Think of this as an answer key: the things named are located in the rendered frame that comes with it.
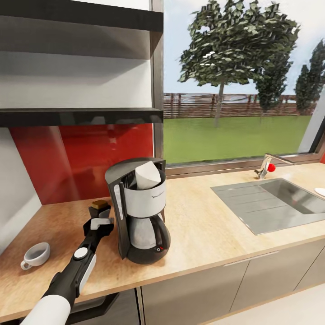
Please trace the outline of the bottle of coffee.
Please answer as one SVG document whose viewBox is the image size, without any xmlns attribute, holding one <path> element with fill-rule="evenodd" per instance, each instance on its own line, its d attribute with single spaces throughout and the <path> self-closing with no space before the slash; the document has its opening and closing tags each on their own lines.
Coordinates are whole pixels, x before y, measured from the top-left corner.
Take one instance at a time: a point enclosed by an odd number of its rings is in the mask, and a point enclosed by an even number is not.
<svg viewBox="0 0 325 325">
<path fill-rule="evenodd" d="M 111 206 L 105 200 L 92 202 L 89 207 L 91 218 L 108 218 L 110 215 Z"/>
</svg>

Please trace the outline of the paper coffee filter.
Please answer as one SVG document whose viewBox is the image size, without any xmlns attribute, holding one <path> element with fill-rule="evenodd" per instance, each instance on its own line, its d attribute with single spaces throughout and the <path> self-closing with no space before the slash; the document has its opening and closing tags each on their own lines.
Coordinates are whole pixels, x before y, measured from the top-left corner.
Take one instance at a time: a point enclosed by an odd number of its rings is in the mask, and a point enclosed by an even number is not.
<svg viewBox="0 0 325 325">
<path fill-rule="evenodd" d="M 150 190 L 161 181 L 160 173 L 153 162 L 135 168 L 137 190 Z"/>
</svg>

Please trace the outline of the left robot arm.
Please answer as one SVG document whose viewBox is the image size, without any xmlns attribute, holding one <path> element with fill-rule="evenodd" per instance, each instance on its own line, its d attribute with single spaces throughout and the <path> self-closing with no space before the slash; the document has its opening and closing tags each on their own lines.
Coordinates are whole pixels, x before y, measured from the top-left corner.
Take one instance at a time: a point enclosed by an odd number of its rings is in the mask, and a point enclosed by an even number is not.
<svg viewBox="0 0 325 325">
<path fill-rule="evenodd" d="M 85 239 L 70 263 L 55 274 L 48 290 L 20 325 L 65 325 L 95 266 L 99 242 L 114 229 L 114 218 L 90 218 L 83 229 Z"/>
</svg>

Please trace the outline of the coffee cup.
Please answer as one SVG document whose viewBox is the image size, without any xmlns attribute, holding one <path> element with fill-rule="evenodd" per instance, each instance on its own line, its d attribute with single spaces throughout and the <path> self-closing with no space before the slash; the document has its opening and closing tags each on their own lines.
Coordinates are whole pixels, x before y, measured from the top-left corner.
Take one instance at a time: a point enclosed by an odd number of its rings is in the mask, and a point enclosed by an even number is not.
<svg viewBox="0 0 325 325">
<path fill-rule="evenodd" d="M 41 242 L 30 248 L 21 262 L 23 270 L 30 269 L 32 266 L 39 266 L 45 263 L 50 255 L 50 245 L 47 242 Z M 26 265 L 27 264 L 27 265 Z"/>
</svg>

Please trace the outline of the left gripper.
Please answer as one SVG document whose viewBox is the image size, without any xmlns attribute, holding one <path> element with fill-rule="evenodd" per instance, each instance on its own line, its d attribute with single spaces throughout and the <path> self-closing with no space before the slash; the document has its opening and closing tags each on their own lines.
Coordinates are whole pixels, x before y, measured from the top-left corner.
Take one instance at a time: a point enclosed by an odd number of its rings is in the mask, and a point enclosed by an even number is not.
<svg viewBox="0 0 325 325">
<path fill-rule="evenodd" d="M 97 230 L 91 230 L 91 219 L 90 218 L 84 225 L 84 235 L 87 237 L 95 237 L 100 242 L 102 237 L 110 235 L 111 231 L 114 229 L 114 222 L 112 224 L 101 224 Z"/>
</svg>

